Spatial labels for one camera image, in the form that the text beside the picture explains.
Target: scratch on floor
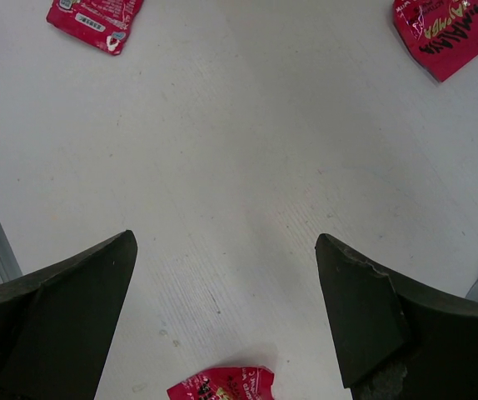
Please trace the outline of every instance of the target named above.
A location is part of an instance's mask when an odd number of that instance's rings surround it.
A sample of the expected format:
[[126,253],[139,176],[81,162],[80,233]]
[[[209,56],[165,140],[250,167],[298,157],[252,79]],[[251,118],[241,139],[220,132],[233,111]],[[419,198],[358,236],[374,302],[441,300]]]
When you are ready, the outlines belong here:
[[212,297],[213,302],[215,303],[215,307],[217,307],[217,314],[221,313],[221,309],[219,308],[219,305],[217,304],[217,300],[213,297],[213,294],[209,292],[209,295]]
[[132,392],[134,393],[142,392],[143,390],[147,388],[147,386],[148,385],[146,383],[139,383],[138,385],[132,386]]

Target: white floor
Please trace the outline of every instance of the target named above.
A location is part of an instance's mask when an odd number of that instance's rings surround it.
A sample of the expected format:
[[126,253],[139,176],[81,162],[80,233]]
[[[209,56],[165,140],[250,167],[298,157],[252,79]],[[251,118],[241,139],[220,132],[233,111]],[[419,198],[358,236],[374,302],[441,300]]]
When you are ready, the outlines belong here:
[[97,399],[263,363],[349,399],[319,233],[433,287],[478,276],[478,58],[437,85],[391,1],[147,0],[119,57],[0,0],[0,219],[24,272],[124,229],[139,256]]

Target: snack wrapper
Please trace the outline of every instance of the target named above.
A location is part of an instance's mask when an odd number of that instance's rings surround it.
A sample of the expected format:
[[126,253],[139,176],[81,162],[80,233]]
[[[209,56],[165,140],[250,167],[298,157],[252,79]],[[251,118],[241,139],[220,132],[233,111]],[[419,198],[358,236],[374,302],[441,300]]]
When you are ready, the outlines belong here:
[[478,0],[395,0],[393,11],[411,55],[437,80],[478,55]]
[[54,0],[47,21],[114,56],[130,36],[143,0]]
[[200,372],[167,390],[171,400],[274,400],[274,373],[265,367],[222,367]]

